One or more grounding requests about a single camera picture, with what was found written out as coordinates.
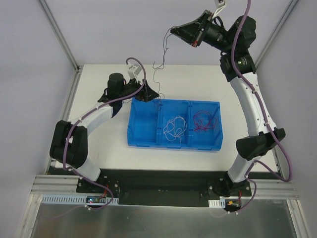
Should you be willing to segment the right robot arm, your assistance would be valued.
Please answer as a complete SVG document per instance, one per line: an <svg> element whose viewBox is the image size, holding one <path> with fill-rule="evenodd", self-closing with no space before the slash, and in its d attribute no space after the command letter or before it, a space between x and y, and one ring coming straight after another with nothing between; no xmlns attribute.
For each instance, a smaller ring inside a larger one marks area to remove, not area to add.
<svg viewBox="0 0 317 238"><path fill-rule="evenodd" d="M172 27L170 33L192 47L204 42L221 51L221 71L238 97L248 129L248 136L236 141L238 154L233 165L213 186L215 194L233 196L245 185L246 174L254 160L266 155L286 135L285 130L277 128L269 118L249 53L249 47L256 39L256 21L249 16L240 16L226 30L220 17L205 10L196 20Z"/></svg>

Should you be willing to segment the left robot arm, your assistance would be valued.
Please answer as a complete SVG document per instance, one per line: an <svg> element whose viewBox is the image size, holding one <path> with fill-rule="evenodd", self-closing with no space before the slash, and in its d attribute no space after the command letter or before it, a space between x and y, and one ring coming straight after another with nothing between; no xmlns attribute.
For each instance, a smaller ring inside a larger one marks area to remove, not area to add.
<svg viewBox="0 0 317 238"><path fill-rule="evenodd" d="M50 157L87 178L87 186L92 192L101 192L105 186L104 175L88 158L88 136L101 124L116 116L124 100L134 98L149 102L158 96L159 93L151 89L145 79L140 82L132 77L126 81L121 73L110 74L107 88L90 111L72 121L60 120L56 124Z"/></svg>

